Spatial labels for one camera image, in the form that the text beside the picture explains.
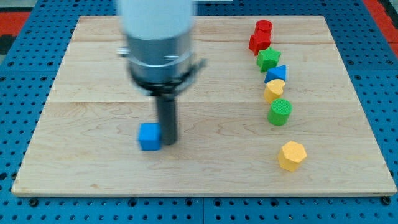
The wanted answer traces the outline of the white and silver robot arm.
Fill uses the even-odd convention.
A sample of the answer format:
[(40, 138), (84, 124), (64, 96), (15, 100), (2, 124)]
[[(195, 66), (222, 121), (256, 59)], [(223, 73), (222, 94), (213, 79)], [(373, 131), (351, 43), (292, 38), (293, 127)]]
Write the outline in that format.
[(150, 96), (175, 97), (206, 64), (195, 59), (193, 0), (117, 0), (134, 83)]

